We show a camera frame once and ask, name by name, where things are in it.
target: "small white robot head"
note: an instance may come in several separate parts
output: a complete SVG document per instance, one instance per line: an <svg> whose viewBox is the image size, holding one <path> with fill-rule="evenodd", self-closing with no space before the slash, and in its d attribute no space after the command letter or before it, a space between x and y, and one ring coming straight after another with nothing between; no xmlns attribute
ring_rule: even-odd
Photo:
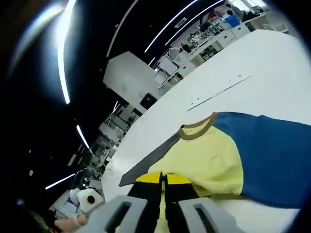
<svg viewBox="0 0 311 233"><path fill-rule="evenodd" d="M69 197L75 206L79 205L79 199L78 199L78 193L79 192L80 192L80 189L78 189L78 188L72 189L69 192Z"/></svg>

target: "workstation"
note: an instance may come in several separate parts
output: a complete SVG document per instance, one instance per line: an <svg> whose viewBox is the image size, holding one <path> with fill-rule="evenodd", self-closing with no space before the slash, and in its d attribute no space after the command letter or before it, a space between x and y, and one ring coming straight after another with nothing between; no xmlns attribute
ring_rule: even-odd
<svg viewBox="0 0 311 233"><path fill-rule="evenodd" d="M217 7L212 11L213 18L211 18L211 20L209 20L209 15L211 13L205 15L203 17L205 22L200 22L200 25L195 26L197 31L190 33L190 37L186 40L182 40L181 37L187 37L189 35L188 32L183 33L177 39L172 37L167 42L167 44L173 47L178 46L180 41L187 41L186 47L190 50L188 52L183 50L185 44L181 43L178 48L168 49L154 64L153 68L158 72L162 71L166 77L158 86L159 89L163 88L167 82L175 85L209 58L256 29L290 33L286 23L280 20L272 22L269 20L275 12L271 11L266 6L262 6L262 8L256 6L252 7L250 11L243 11L244 16L241 20L239 19L240 22L233 27L226 21L226 18L229 16L226 10L230 10L226 5Z"/></svg>
<svg viewBox="0 0 311 233"><path fill-rule="evenodd" d="M305 100L311 98L306 88L310 86L311 68L308 58L301 57L302 51L299 41L291 36L256 30L199 66L160 98L126 134L102 177L106 200L128 193L131 185L119 186L122 176L181 125L198 122L213 111L266 115L310 125L311 113ZM226 68L219 69L223 62ZM238 226L254 233L282 232L298 211L249 199L225 198L216 203L236 217Z"/></svg>

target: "white tabletop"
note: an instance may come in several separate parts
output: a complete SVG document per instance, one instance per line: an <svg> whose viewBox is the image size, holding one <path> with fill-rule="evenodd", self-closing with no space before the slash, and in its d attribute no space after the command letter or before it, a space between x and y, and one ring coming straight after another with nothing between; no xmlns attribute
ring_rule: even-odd
<svg viewBox="0 0 311 233"><path fill-rule="evenodd" d="M238 75L251 76L211 100L187 111L234 84ZM159 99L131 127L102 177L106 200L127 194L121 176L160 146L182 124L195 123L212 112L266 115L311 125L311 67L298 39L256 30L203 63ZM250 200L220 200L248 233L281 232L297 210L267 207Z"/></svg>

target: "black ceiling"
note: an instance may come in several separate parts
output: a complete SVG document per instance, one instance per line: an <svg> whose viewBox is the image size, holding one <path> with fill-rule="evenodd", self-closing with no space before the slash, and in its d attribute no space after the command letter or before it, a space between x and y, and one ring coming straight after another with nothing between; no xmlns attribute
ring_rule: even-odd
<svg viewBox="0 0 311 233"><path fill-rule="evenodd" d="M5 60L1 64L2 74L2 67L8 64L8 55L12 53L12 45L16 45L25 26L35 13L43 10L42 2L46 1L22 2L27 4L12 4L18 10L11 10L11 14L5 15L18 20L8 25L1 22L1 32L8 32L1 42L1 59ZM79 169L77 166L67 167L69 159L82 143L76 125L81 126L86 140L92 144L98 135L98 126L111 113L115 102L124 102L102 83L108 59L126 51L146 63L154 57L159 58L168 48L164 46L167 40L178 30L174 25L183 17L192 19L216 1L196 2L144 53L163 26L192 0L139 0L122 25L109 58L106 58L115 26L132 2L77 0L65 44L69 105L64 101L57 51L52 39L59 16L40 33L13 75L1 86L0 152L5 167L2 170L6 177L10 177L7 178L8 184L12 180L16 192L32 204L44 203L41 206L47 207L69 187L65 183L44 191L47 185ZM32 177L29 177L30 169L34 170Z"/></svg>
<svg viewBox="0 0 311 233"><path fill-rule="evenodd" d="M123 23L112 47L110 57L117 56L125 51L131 51L147 64L154 57L160 58L165 50L169 48L169 44L165 46L165 43L180 29L174 28L174 26L182 18L186 17L187 20L191 20L195 15L218 2L218 0L198 0L191 5L163 31L151 45L150 49L144 53L150 42L162 28L191 2L193 0L158 0L150 4L149 1L139 0Z"/></svg>

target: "brown collar trim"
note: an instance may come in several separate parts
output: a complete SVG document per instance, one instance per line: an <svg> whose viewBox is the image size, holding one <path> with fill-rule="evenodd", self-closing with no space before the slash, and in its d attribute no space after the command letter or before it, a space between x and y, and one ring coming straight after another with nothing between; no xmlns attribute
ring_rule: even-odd
<svg viewBox="0 0 311 233"><path fill-rule="evenodd" d="M202 136L203 134L205 134L207 132L207 130L212 126L213 121L216 119L217 113L212 113L212 115L210 115L208 118L205 118L204 120L201 120L197 123L191 124L191 125L183 125L179 130L178 130L178 134L180 136L180 138L184 139L184 140L194 140L200 136ZM194 134L185 134L185 132L183 131L184 129L189 129L189 128L195 128L198 127L202 124L204 124L207 120L209 120L209 122L206 124L206 126L204 126L203 129L201 129L200 131L194 133Z"/></svg>

